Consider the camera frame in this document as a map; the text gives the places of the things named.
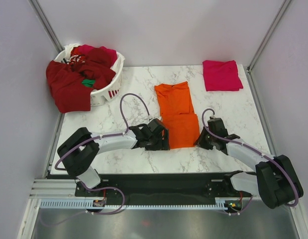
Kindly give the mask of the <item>orange t shirt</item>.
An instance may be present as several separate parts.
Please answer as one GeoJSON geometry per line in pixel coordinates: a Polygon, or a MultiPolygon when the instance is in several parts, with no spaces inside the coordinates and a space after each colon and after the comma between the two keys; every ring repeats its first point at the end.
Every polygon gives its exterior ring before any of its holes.
{"type": "Polygon", "coordinates": [[[155,86],[154,90],[162,122],[169,131],[170,148],[194,147],[200,135],[200,128],[188,83],[160,84],[155,86]]]}

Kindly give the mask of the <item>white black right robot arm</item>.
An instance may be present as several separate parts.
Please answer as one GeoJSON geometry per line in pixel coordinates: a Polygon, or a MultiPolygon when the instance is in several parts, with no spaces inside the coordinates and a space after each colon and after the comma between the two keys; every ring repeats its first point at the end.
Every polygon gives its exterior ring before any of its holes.
{"type": "Polygon", "coordinates": [[[195,142],[197,147],[216,149],[233,157],[251,172],[236,170],[225,174],[223,192],[234,196],[239,191],[261,198],[270,209],[285,205],[295,207],[304,195],[290,159],[285,155],[265,154],[247,144],[236,134],[229,134],[221,118],[210,118],[195,142]]]}

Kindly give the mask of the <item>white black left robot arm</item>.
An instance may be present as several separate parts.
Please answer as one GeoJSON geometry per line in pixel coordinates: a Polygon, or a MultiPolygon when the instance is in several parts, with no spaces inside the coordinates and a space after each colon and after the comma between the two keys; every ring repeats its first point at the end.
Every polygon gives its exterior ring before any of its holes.
{"type": "Polygon", "coordinates": [[[159,119],[130,126],[124,132],[108,134],[92,133],[86,127],[81,127],[57,149],[60,159],[55,169],[61,170],[59,165],[62,163],[69,176],[80,180],[89,193],[98,196],[103,192],[104,184],[92,167],[95,157],[104,152],[136,148],[147,151],[170,150],[168,129],[159,119]]]}

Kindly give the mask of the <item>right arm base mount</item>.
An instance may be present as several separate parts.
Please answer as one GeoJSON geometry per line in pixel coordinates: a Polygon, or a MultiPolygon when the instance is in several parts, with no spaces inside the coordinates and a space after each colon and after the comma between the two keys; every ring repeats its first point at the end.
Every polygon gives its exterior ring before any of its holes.
{"type": "Polygon", "coordinates": [[[206,189],[210,197],[240,198],[250,196],[250,193],[235,190],[231,183],[231,173],[210,173],[207,175],[206,189]]]}

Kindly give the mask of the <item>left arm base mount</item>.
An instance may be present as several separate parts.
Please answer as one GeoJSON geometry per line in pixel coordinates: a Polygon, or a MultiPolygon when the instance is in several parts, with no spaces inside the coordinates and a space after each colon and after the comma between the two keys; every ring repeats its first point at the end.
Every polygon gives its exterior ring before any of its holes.
{"type": "Polygon", "coordinates": [[[76,197],[104,197],[106,199],[115,198],[115,199],[122,199],[122,195],[116,189],[110,189],[110,187],[118,188],[118,183],[109,180],[103,179],[96,187],[92,190],[87,190],[81,183],[79,179],[75,179],[76,183],[76,190],[75,196],[76,197]]]}

